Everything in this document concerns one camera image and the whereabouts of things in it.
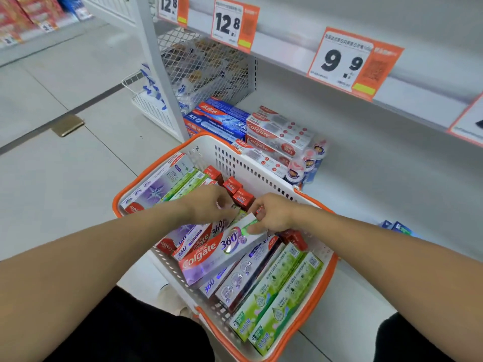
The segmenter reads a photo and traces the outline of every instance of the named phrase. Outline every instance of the shopping basket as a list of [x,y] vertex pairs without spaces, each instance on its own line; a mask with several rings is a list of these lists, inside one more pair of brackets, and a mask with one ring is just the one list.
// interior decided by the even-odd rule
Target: shopping basket
[[[121,217],[127,213],[119,205],[121,201],[130,194],[130,191],[137,186],[144,178],[151,175],[154,170],[160,167],[178,151],[187,153],[196,148],[201,154],[202,159],[207,165],[212,165],[222,172],[224,178],[234,176],[239,182],[243,183],[244,188],[258,197],[265,193],[278,193],[284,195],[291,201],[318,206],[324,210],[332,212],[330,209],[317,202],[307,194],[300,192],[297,188],[288,184],[275,174],[264,169],[261,164],[257,164],[252,158],[241,153],[225,141],[217,138],[210,133],[200,133],[182,145],[174,148],[164,156],[160,157],[150,167],[142,172],[130,185],[124,188],[114,198],[112,210]],[[178,291],[179,295],[188,304],[195,316],[208,327],[216,338],[225,348],[240,361],[274,361],[280,357],[290,337],[304,324],[311,312],[317,306],[318,301],[326,290],[329,281],[334,274],[337,263],[337,255],[326,247],[322,242],[314,237],[308,237],[309,249],[324,263],[322,271],[314,280],[309,292],[305,296],[300,307],[287,323],[278,339],[272,345],[269,353],[261,356],[250,342],[243,343],[232,332],[227,321],[231,317],[215,297],[207,299],[199,290],[191,289],[185,283],[183,275],[178,267],[178,262],[165,253],[153,248],[149,255],[156,268],[166,280]]]

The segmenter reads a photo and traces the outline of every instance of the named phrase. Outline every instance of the beige shoe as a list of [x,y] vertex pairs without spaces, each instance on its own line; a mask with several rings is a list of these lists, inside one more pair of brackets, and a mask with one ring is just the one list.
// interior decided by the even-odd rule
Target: beige shoe
[[160,289],[157,295],[157,307],[175,316],[184,316],[186,318],[193,316],[188,305],[170,284]]

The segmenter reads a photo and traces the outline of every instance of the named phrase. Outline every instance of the price tag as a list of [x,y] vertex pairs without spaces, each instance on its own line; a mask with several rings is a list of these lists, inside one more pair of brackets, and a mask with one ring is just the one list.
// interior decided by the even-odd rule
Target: price tag
[[79,18],[79,20],[86,20],[92,16],[91,13],[86,8],[76,9],[75,14]]
[[232,0],[215,0],[212,38],[250,53],[259,13],[258,6]]
[[48,20],[39,23],[39,27],[40,27],[40,29],[45,31],[45,33],[50,33],[50,32],[53,32],[54,30],[58,29],[56,23],[54,23],[53,21],[48,21]]
[[17,36],[10,34],[10,33],[7,33],[7,34],[0,35],[0,40],[6,46],[13,46],[13,45],[18,44],[20,42],[20,37],[17,37]]
[[307,76],[372,100],[404,48],[327,28]]
[[451,124],[448,133],[483,147],[483,94]]
[[161,19],[186,26],[189,0],[158,0],[157,15]]

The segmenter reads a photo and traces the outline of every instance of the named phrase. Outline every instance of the person's right hand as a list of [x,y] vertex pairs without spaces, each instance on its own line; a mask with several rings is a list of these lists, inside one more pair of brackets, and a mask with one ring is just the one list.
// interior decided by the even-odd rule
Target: person's right hand
[[259,222],[247,229],[250,234],[260,234],[267,230],[278,232],[297,227],[295,214],[297,207],[301,206],[297,202],[280,194],[268,193],[258,197],[248,213],[255,214],[261,206],[263,207],[257,215]]

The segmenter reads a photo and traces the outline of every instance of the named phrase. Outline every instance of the forearm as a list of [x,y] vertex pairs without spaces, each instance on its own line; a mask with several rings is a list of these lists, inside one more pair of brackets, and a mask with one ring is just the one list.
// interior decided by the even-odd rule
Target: forearm
[[45,358],[151,246],[186,219],[178,201],[166,202],[0,262],[2,358]]
[[297,225],[333,249],[457,361],[483,355],[483,264],[438,245],[302,206]]

